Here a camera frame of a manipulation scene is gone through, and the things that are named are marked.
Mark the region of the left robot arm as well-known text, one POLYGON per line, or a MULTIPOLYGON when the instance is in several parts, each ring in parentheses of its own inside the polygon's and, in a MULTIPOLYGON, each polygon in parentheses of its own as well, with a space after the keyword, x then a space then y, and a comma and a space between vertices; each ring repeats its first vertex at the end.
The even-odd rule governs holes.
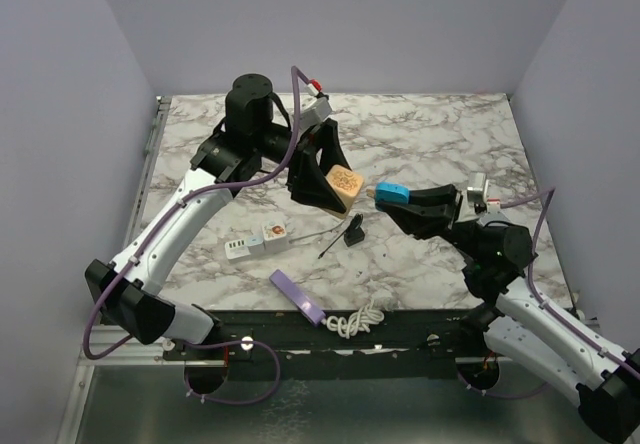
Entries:
POLYGON ((294 202, 347 213, 345 195, 329 181, 331 171, 349 164, 328 97, 298 68, 291 75, 292 112, 267 77, 245 74, 234 80, 222 119, 198 147, 165 207, 110 261, 94 260, 87 267, 94 316, 103 315, 142 344, 185 341, 195 356, 210 358, 221 344, 216 318, 160 296, 168 274, 210 219, 241 190, 281 172, 294 202))

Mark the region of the blue charger plug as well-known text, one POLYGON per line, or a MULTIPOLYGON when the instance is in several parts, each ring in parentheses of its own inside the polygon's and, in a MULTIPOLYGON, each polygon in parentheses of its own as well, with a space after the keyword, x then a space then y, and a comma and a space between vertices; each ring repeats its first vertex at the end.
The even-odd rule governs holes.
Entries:
POLYGON ((408 188, 390 182, 380 182, 368 188, 366 195, 374 200, 376 206, 382 203, 408 204, 410 200, 408 188))

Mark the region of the white cube socket adapter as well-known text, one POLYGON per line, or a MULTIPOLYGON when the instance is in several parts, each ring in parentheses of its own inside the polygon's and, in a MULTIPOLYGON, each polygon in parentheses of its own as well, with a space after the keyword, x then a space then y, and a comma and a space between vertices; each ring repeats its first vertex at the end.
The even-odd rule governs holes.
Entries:
POLYGON ((284 252, 289 248, 289 235, 283 219, 274 218, 263 221, 261 232, 267 254, 284 252))

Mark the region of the black charger with cable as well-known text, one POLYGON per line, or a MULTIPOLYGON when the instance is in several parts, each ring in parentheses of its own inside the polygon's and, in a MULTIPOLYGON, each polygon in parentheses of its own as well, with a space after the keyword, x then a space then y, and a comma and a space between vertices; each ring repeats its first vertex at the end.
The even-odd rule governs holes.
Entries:
POLYGON ((359 244, 365 239, 365 231, 362 229, 364 216, 357 213, 349 222, 349 225, 343 230, 319 255, 318 259, 322 259, 324 255, 342 239, 347 247, 359 244))

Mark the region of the purple power strip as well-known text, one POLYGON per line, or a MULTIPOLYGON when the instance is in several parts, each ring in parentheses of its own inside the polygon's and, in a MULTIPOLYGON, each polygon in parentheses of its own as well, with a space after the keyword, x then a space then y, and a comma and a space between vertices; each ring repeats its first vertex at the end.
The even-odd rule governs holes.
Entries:
POLYGON ((291 301, 301 314, 314 326, 326 323, 325 312, 284 272, 274 271, 269 281, 291 301))

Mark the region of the white power strip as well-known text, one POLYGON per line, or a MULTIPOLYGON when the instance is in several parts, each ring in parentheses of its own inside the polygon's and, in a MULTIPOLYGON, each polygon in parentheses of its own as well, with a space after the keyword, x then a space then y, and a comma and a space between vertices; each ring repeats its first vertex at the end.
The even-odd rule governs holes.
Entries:
POLYGON ((257 235, 227 241, 224 251, 229 263, 242 262, 261 256, 265 252, 264 240, 257 235))

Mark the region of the beige cube socket adapter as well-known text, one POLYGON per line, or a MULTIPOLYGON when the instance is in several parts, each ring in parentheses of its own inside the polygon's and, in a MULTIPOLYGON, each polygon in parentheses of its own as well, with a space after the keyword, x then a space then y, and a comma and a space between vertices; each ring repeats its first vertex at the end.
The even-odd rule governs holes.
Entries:
POLYGON ((342 212, 327 209, 327 212, 336 218, 344 219, 350 212, 358 194, 364 186, 365 179, 341 165, 334 165, 326 175, 327 182, 336 192, 341 202, 345 205, 342 212))

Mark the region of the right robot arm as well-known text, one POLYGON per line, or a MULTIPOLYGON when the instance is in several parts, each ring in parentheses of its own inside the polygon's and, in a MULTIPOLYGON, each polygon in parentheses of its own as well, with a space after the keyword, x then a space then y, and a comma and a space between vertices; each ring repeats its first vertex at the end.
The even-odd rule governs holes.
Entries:
POLYGON ((638 352, 606 339, 535 287, 539 232, 490 221, 505 206, 490 196, 484 175, 464 190, 379 183, 368 194, 405 234, 439 237, 464 257, 467 289, 483 302, 459 331, 467 353, 489 349, 515 361, 562 393, 599 438, 627 441, 639 426, 638 352))

